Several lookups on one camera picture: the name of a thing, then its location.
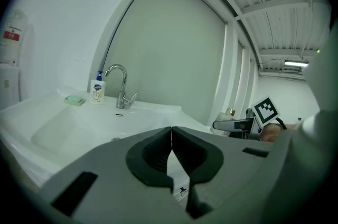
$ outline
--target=fluorescent light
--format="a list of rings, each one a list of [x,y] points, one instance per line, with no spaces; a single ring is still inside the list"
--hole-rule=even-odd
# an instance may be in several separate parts
[[[300,67],[307,67],[308,62],[299,62],[299,61],[286,61],[284,62],[286,66],[300,66]]]

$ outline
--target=chrome faucet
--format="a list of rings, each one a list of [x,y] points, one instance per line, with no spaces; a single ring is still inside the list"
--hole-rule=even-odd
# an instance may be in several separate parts
[[[123,80],[122,80],[122,86],[121,90],[118,93],[116,107],[117,108],[125,108],[125,106],[130,106],[136,99],[137,93],[134,94],[134,96],[129,100],[125,98],[125,89],[126,89],[126,82],[127,82],[127,70],[124,68],[121,64],[113,64],[111,67],[109,67],[105,72],[105,77],[109,76],[110,72],[112,72],[114,69],[120,69],[123,73]]]

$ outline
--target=soap dispenser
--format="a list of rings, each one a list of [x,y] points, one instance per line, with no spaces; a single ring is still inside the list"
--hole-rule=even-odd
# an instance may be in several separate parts
[[[90,82],[90,99],[89,102],[95,105],[104,103],[106,83],[102,81],[103,71],[98,71],[99,75]]]

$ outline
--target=faucet handle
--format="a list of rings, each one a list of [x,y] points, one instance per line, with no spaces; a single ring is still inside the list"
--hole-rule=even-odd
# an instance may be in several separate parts
[[[123,104],[127,107],[132,105],[135,102],[137,95],[138,95],[138,93],[135,93],[134,96],[130,100],[123,97]]]

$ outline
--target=sink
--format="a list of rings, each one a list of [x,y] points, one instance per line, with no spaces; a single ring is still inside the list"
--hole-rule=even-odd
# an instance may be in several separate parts
[[[209,133],[179,106],[136,101],[116,108],[116,98],[103,105],[64,102],[68,95],[88,99],[86,92],[61,90],[20,102],[0,111],[0,135],[19,165],[41,186],[52,175],[106,142],[166,126],[183,126]]]

